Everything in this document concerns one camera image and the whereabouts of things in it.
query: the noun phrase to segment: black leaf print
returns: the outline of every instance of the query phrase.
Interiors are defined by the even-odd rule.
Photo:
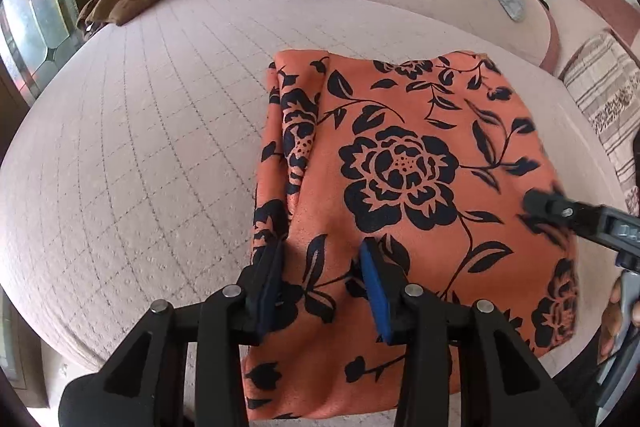
[[[496,87],[495,89],[489,89],[486,93],[486,97],[489,100],[510,100],[513,91],[508,87]]]
[[[269,93],[269,103],[275,103],[280,105],[280,90],[277,87],[272,87]]]
[[[270,158],[276,153],[276,142],[270,142],[262,149],[262,158],[260,161],[264,162],[267,158]]]
[[[298,75],[296,74],[285,74],[282,79],[282,87],[293,86],[296,83]]]
[[[389,89],[389,87],[397,86],[398,83],[391,78],[383,78],[382,80],[377,81],[371,89]]]
[[[489,164],[490,166],[494,165],[495,163],[494,144],[491,143],[491,140],[489,140],[489,137],[484,133],[484,131],[480,127],[480,124],[478,123],[478,120],[474,120],[472,129],[473,129],[474,137],[476,138],[476,145],[478,146],[478,150],[482,153],[482,156],[484,156],[484,159],[486,160],[487,164]]]
[[[523,320],[522,317],[513,317],[511,318],[511,309],[508,309],[507,311],[505,311],[502,315],[504,315],[504,318],[507,319],[509,321],[509,324],[513,327],[513,329],[517,330],[519,327],[522,326],[523,324]]]
[[[336,129],[340,127],[340,124],[342,123],[342,120],[344,120],[345,116],[347,116],[347,110],[343,107],[334,112],[334,123]]]
[[[471,110],[478,116],[478,118],[482,120],[484,123],[488,123],[490,125],[502,125],[502,120],[493,111],[489,111],[487,109],[480,109],[476,104],[474,104],[470,100],[465,100],[465,102],[471,108]]]
[[[566,239],[567,235],[564,230],[558,227],[558,225],[555,225],[554,223],[550,223],[548,221],[544,221],[543,219],[534,216],[523,214],[517,214],[517,216],[518,219],[521,220],[525,225],[525,227],[527,227],[531,231],[531,233],[534,233],[535,235],[540,235],[541,233],[543,233],[551,243],[556,245],[556,247],[566,250],[567,247],[565,246],[562,239]]]
[[[306,248],[306,265],[305,274],[302,276],[303,282],[306,281],[306,289],[313,288],[324,269],[324,242],[326,234],[317,235],[311,240]]]
[[[367,366],[363,357],[356,357],[353,362],[349,362],[344,366],[344,376],[347,377],[347,383],[353,383],[364,375]]]
[[[367,290],[362,280],[362,268],[360,267],[359,259],[351,259],[351,266],[346,276],[348,279],[344,282],[344,286],[347,289],[347,293],[356,299],[363,298],[369,300]]]
[[[513,120],[513,123],[511,123],[511,132],[516,132],[518,134],[529,134],[530,132],[533,132],[535,130],[536,128],[529,118],[515,118]]]
[[[351,129],[353,134],[360,134],[368,129],[373,129],[385,121],[385,113],[381,112],[377,116],[373,116],[380,109],[384,109],[381,105],[365,105],[362,108],[362,114],[353,121]]]
[[[512,176],[524,176],[527,172],[531,172],[540,167],[535,160],[530,160],[526,156],[520,158],[516,163],[505,163],[504,169]]]
[[[366,289],[364,286],[358,284],[355,279],[346,280],[344,282],[344,287],[347,289],[347,293],[354,299],[363,298],[369,300]]]
[[[431,84],[431,86],[433,87],[433,89],[436,89],[443,94],[453,94],[452,90],[449,90],[446,87],[441,86],[440,84]]]
[[[277,365],[277,362],[261,363],[256,365],[244,377],[251,380],[254,386],[261,391],[275,391],[277,381],[282,378],[282,374],[276,371]]]
[[[455,125],[452,123],[443,122],[442,120],[436,120],[435,118],[425,118],[425,120],[438,129],[447,130],[453,129],[455,127]]]
[[[263,398],[263,399],[247,398],[246,407],[247,409],[252,411],[254,409],[258,409],[258,407],[267,405],[270,401],[271,401],[271,398]]]
[[[467,219],[469,219],[470,221],[474,221],[475,223],[500,223],[504,225],[504,223],[498,216],[484,210],[470,210],[465,214],[475,217],[475,219],[470,219],[469,217],[465,216]]]
[[[498,185],[498,180],[495,179],[495,176],[491,174],[489,171],[471,171],[471,174],[480,178],[484,183],[489,185],[490,187],[495,188],[495,190],[500,194],[500,185]]]
[[[468,84],[466,84],[466,89],[478,90],[482,86],[482,76],[479,74],[475,74],[471,77],[471,80]]]
[[[480,273],[489,270],[494,264],[500,261],[500,259],[513,253],[511,248],[500,241],[486,241],[475,247],[471,251],[470,257],[474,258],[487,251],[491,251],[491,253],[482,257],[482,259],[469,268],[469,273]]]
[[[422,80],[418,80],[417,82],[409,82],[404,90],[406,92],[420,91],[423,89],[430,89],[431,85],[432,84],[430,82],[423,82]]]
[[[302,416],[295,416],[292,412],[287,412],[280,416],[276,416],[274,420],[297,420],[298,418],[302,418]]]
[[[453,71],[451,70],[442,70],[438,74],[438,80],[443,86],[450,86],[453,84]]]
[[[382,239],[380,239],[380,248],[382,248],[383,253],[389,259],[402,268],[405,275],[408,275],[409,270],[411,269],[411,257],[409,257],[409,252],[407,252],[402,243],[400,243],[393,235],[388,236],[388,245],[386,243],[386,238],[387,235],[385,233],[385,235],[382,236]]]
[[[513,326],[514,330],[517,330],[519,327],[522,326],[522,322],[523,322],[522,317],[515,317],[514,319],[511,319],[509,321],[509,324]]]
[[[318,290],[312,290],[305,295],[305,310],[311,315],[320,317],[324,324],[333,322],[335,307],[336,303],[331,295],[327,295]]]
[[[280,331],[293,324],[298,318],[298,301],[302,299],[304,293],[302,286],[286,281],[280,283],[280,292],[276,299],[271,331]]]
[[[392,365],[398,362],[402,362],[404,358],[405,358],[405,355],[400,355],[399,357],[393,360],[389,360],[388,362],[381,363],[376,367],[371,367],[370,369],[367,369],[367,363],[365,362],[364,358],[356,357],[355,360],[353,360],[352,362],[349,362],[347,365],[344,366],[344,375],[347,378],[347,383],[353,383],[360,380],[360,378],[362,378],[363,375],[368,375],[373,373],[375,375],[374,381],[377,382],[382,376],[382,374],[384,373],[385,369],[391,367]]]
[[[320,60],[314,60],[313,62],[311,62],[309,64],[309,66],[315,67],[316,71],[318,73],[325,74],[326,73],[326,66],[325,66],[323,60],[325,60],[326,58],[329,58],[329,57],[322,57]]]
[[[430,102],[435,102],[438,107],[449,111],[460,110],[460,108],[456,104],[454,104],[453,102],[449,102],[449,100],[442,96],[436,96]]]
[[[490,58],[485,58],[482,62],[484,62],[484,65],[486,66],[486,68],[489,71],[493,71],[494,73],[502,74],[502,73],[500,73],[500,70],[495,65],[495,62],[492,61]]]
[[[353,94],[353,89],[351,89],[347,79],[344,78],[338,70],[334,70],[334,72],[329,75],[326,87],[332,95],[342,98],[343,100],[349,100],[349,97]]]
[[[386,62],[381,62],[380,60],[374,60],[373,65],[380,73],[388,73],[394,68],[392,64],[387,64]]]
[[[373,373],[376,376],[376,378],[374,378],[373,381],[377,382],[378,380],[380,380],[380,377],[382,376],[382,373],[385,372],[385,369],[386,367],[382,367],[382,366],[375,368]]]

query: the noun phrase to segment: striped pillow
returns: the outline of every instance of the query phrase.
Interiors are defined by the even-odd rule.
[[[603,31],[588,40],[562,78],[600,138],[625,193],[629,213],[638,215],[633,141],[640,129],[640,69],[616,38]]]

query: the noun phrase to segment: metal screw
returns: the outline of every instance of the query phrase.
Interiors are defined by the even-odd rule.
[[[478,310],[482,313],[491,313],[492,311],[494,311],[495,306],[491,301],[480,299],[478,302],[476,302],[476,308],[478,308]]]
[[[408,284],[404,287],[404,293],[410,297],[419,297],[424,293],[424,289],[419,284]]]
[[[158,299],[151,303],[151,311],[154,313],[164,313],[169,307],[169,303],[164,299]]]
[[[222,288],[222,295],[225,297],[238,297],[242,293],[242,288],[237,284],[230,284]]]

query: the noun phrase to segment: stained glass window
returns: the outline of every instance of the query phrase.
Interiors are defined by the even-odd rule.
[[[2,0],[0,57],[29,105],[82,45],[75,0]]]

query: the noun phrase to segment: black flower print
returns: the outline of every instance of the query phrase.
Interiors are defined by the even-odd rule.
[[[397,85],[391,79],[383,78],[379,82],[373,84],[371,89],[378,89],[381,87],[388,89],[389,87],[392,87],[392,84],[389,84],[389,82],[392,82],[393,85]],[[342,120],[344,120],[344,117],[347,116],[347,108],[361,103],[365,103],[367,105],[364,105],[360,116],[353,121],[351,126],[353,134],[360,134],[366,130],[382,125],[385,121],[387,111],[392,112],[402,123],[404,123],[404,118],[402,118],[396,110],[392,109],[385,103],[377,102],[376,100],[368,100],[366,98],[355,98],[353,96],[353,88],[351,87],[351,84],[338,70],[334,70],[329,75],[326,86],[327,91],[335,98],[346,100],[347,102],[343,102],[332,110],[326,111],[324,115],[322,115],[318,125],[328,120],[330,117],[334,117],[334,125],[335,128],[338,129]]]
[[[511,98],[512,94],[513,94],[513,91],[508,87],[504,87],[504,86],[493,87],[493,88],[490,87],[486,92],[486,97],[489,100],[505,100],[506,101]]]
[[[401,267],[405,275],[409,275],[409,270],[411,269],[411,256],[409,256],[409,252],[404,245],[400,243],[400,241],[398,241],[393,235],[385,233],[378,241],[378,247],[388,260]],[[314,286],[314,290],[318,290],[324,286],[329,286],[340,281],[344,281],[347,293],[351,297],[355,299],[368,299],[367,289],[364,286],[364,280],[362,277],[362,266],[360,266],[359,256],[355,259],[351,259],[351,264],[347,272],[340,275],[340,277],[331,279],[330,281],[323,282],[322,284],[316,284]]]
[[[393,360],[389,360],[388,362],[381,363],[376,367],[371,367],[367,369],[367,362],[364,357],[356,357],[354,360],[349,362],[344,366],[344,376],[347,383],[354,383],[360,380],[364,375],[374,375],[374,381],[380,380],[382,374],[385,372],[387,367],[391,367],[398,362],[402,362],[406,358],[405,355],[400,355]]]
[[[260,261],[262,252],[273,241],[283,239],[289,232],[289,217],[281,200],[267,201],[254,210],[254,259]]]
[[[319,288],[337,282],[337,280],[318,284],[324,271],[325,241],[326,234],[323,233],[313,238],[306,247],[306,264],[302,283],[292,284],[286,281],[280,283],[280,293],[276,299],[271,331],[283,330],[293,324],[298,318],[298,302],[303,297],[307,313],[319,317],[323,324],[333,322],[337,307],[335,299]]]
[[[263,405],[267,405],[270,401],[271,401],[271,398],[265,398],[265,399],[247,398],[246,407],[247,409],[253,411],[255,409],[259,409]]]
[[[261,391],[275,391],[278,380],[282,374],[276,371],[277,362],[266,362],[256,365],[251,371],[244,375],[254,383],[254,386]]]
[[[338,151],[342,175],[354,180],[344,192],[356,226],[371,233],[400,221],[402,214],[419,229],[450,225],[458,217],[449,184],[458,160],[439,138],[398,126],[359,136]]]
[[[277,87],[271,88],[269,92],[269,103],[280,105],[280,90]]]
[[[529,134],[535,131],[536,128],[529,118],[514,118],[513,122],[511,122],[511,130],[507,131],[507,127],[497,113],[487,109],[481,109],[469,100],[465,100],[465,102],[478,117],[478,120],[472,124],[471,131],[476,140],[476,147],[478,147],[479,152],[484,156],[486,165],[461,165],[461,169],[471,169],[471,174],[480,178],[500,194],[500,185],[492,173],[492,170],[503,168],[504,171],[511,176],[524,176],[540,167],[537,161],[527,156],[521,156],[521,158],[515,162],[504,161],[504,157],[509,150],[509,144],[514,135]],[[482,125],[491,125],[500,128],[504,135],[504,143],[501,147],[490,139],[480,122],[482,122]]]
[[[284,124],[282,146],[289,164],[287,194],[295,194],[300,191],[308,155],[313,147],[318,122],[318,100],[311,102],[304,90],[294,88],[281,96],[280,107]]]
[[[380,62],[374,60],[373,65],[380,73],[388,73],[395,71],[411,80],[415,80],[423,73],[431,73],[433,71],[433,62],[430,60],[408,60],[402,64],[389,64],[388,62]]]
[[[536,346],[553,348],[574,334],[578,307],[574,261],[558,261],[546,291],[531,320],[536,327]]]

